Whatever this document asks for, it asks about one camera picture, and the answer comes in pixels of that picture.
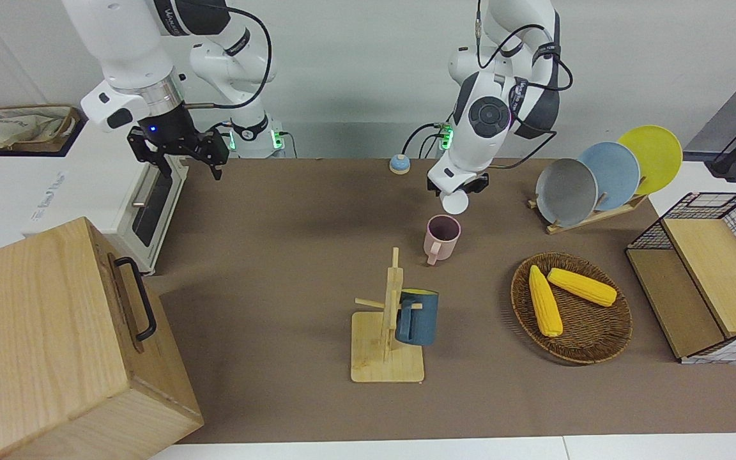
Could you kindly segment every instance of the mug handle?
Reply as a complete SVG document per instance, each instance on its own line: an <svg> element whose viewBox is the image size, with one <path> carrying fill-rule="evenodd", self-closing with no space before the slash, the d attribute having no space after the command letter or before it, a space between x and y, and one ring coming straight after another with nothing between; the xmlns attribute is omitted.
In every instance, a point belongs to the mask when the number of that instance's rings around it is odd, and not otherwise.
<svg viewBox="0 0 736 460"><path fill-rule="evenodd" d="M427 254L427 264L428 265L435 265L436 264L436 256L439 254L439 250L441 249L441 243L435 242L430 247L430 253Z"/></svg>
<svg viewBox="0 0 736 460"><path fill-rule="evenodd" d="M402 308L399 309L399 321L397 321L397 331L401 331L403 339L411 340L411 311L414 305L413 299L405 299L402 302Z"/></svg>

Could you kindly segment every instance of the corn cob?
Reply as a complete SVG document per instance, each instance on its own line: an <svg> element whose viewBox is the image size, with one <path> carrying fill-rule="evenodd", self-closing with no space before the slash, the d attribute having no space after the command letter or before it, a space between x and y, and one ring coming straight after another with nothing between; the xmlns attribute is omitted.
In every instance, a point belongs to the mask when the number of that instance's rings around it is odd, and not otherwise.
<svg viewBox="0 0 736 460"><path fill-rule="evenodd" d="M618 295L613 286L561 268L551 269L547 280L570 294L598 303L603 307L613 305Z"/></svg>
<svg viewBox="0 0 736 460"><path fill-rule="evenodd" d="M558 337L564 331L561 315L558 314L558 305L555 303L555 297L549 288L547 279L535 265L530 267L529 285L532 308L535 311L535 320L538 321L541 335Z"/></svg>

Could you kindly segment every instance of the white appliance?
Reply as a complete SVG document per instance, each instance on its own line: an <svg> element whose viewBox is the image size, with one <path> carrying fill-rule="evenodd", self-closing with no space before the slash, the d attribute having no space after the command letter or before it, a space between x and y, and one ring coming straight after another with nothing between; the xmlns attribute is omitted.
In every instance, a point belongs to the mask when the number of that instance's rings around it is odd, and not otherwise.
<svg viewBox="0 0 736 460"><path fill-rule="evenodd" d="M128 127L82 129L63 158L0 158L0 247L87 217L120 256L152 273L188 168L167 159L172 180L135 160Z"/></svg>

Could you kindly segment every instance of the pink mug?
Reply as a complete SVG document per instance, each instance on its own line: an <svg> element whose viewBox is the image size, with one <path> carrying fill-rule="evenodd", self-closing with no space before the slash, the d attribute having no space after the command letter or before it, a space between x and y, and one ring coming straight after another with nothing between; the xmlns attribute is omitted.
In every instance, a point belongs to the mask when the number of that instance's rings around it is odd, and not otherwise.
<svg viewBox="0 0 736 460"><path fill-rule="evenodd" d="M437 260L444 260L453 253L462 226L459 221L449 215L435 215L427 221L427 230L424 233L424 253L427 254L427 264L434 265Z"/></svg>

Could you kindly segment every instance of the brown tablecloth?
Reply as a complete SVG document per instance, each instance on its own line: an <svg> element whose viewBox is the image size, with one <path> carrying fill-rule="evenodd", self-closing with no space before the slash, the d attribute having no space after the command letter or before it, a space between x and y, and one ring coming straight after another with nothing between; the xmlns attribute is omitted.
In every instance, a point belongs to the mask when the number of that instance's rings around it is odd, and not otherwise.
<svg viewBox="0 0 736 460"><path fill-rule="evenodd" d="M547 161L491 171L450 259L424 264L431 161L232 160L190 170L149 282L162 294L206 425L185 443L736 431L736 366L678 364L624 247L656 215L554 236L524 201ZM405 286L440 292L421 384L349 378L354 297L382 300L391 248ZM515 323L509 285L532 254L589 259L634 320L622 355L558 363Z"/></svg>

